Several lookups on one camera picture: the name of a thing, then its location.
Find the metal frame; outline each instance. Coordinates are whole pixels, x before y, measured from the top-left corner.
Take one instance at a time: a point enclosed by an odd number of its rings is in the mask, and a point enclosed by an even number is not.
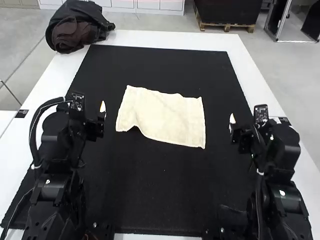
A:
[[[19,101],[19,99],[16,97],[16,95],[14,95],[14,93],[10,90],[10,88],[6,85],[6,83],[4,81],[2,81],[0,79],[0,82],[3,84],[3,86],[5,86],[6,89],[8,89],[9,93],[14,97],[14,99],[20,104],[20,106],[22,106],[22,103]]]
[[[268,16],[266,18],[266,21],[265,21],[265,25],[264,25],[264,30],[265,32],[270,36],[270,38],[272,38],[273,41],[275,41],[276,43],[309,43],[309,44],[313,44],[313,43],[317,43],[318,41],[300,41],[300,40],[279,40],[280,38],[280,34],[282,32],[282,29],[285,25],[285,21],[287,19],[287,15],[289,13],[289,10],[290,10],[290,6],[291,6],[291,3],[292,3],[292,0],[288,0],[286,2],[286,5],[285,5],[285,8],[284,8],[284,11],[283,11],[283,14],[282,14],[282,17],[281,17],[281,20],[279,22],[280,25],[278,25],[278,30],[276,31],[276,34],[274,35],[270,30],[269,30],[269,21],[270,21],[270,17],[271,17],[271,13],[274,9],[274,5],[275,5],[275,0],[271,3],[271,6],[270,6],[270,10],[268,12]]]

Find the towel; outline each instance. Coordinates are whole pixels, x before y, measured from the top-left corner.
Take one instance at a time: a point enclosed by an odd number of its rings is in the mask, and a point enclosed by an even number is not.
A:
[[[202,98],[183,97],[143,87],[126,86],[115,130],[133,126],[147,138],[188,147],[206,146],[206,124]]]

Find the wooden pallet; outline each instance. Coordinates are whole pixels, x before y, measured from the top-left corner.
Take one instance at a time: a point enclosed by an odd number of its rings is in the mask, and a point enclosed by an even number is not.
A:
[[[200,15],[199,15],[199,12],[198,12],[198,9],[196,7],[195,4],[193,4],[193,9],[194,9],[194,12],[195,12],[195,17],[196,17],[196,20],[199,24],[199,28],[200,28],[200,31],[205,31],[205,27],[206,26],[213,26],[213,27],[216,27],[216,26],[222,26],[224,27],[224,32],[225,33],[228,33],[230,31],[230,28],[231,27],[237,27],[237,28],[246,28],[247,32],[250,33],[250,34],[253,34],[254,31],[255,31],[255,24],[252,24],[252,25],[245,25],[245,24],[231,24],[231,23],[212,23],[212,22],[203,22],[201,21],[201,18],[200,18]]]

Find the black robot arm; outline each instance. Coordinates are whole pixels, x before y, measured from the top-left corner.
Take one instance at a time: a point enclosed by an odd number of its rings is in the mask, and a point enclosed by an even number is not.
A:
[[[253,118],[243,127],[230,117],[231,142],[238,144],[239,153],[251,154],[257,172],[247,203],[247,227],[237,239],[313,240],[309,213],[291,181],[301,153],[299,134],[288,124],[269,119],[265,104],[254,107]],[[229,239],[228,227],[221,237]]]
[[[43,123],[40,149],[36,128],[40,116],[58,105]],[[30,197],[23,240],[80,240],[85,234],[86,199],[77,168],[86,141],[104,135],[106,108],[101,104],[97,120],[86,118],[85,96],[73,92],[41,105],[30,126],[35,185]]]

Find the black jacket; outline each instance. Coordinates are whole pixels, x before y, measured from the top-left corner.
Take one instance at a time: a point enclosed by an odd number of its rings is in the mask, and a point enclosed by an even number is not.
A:
[[[45,39],[53,50],[69,54],[84,44],[105,40],[115,27],[93,1],[67,0],[50,19]]]

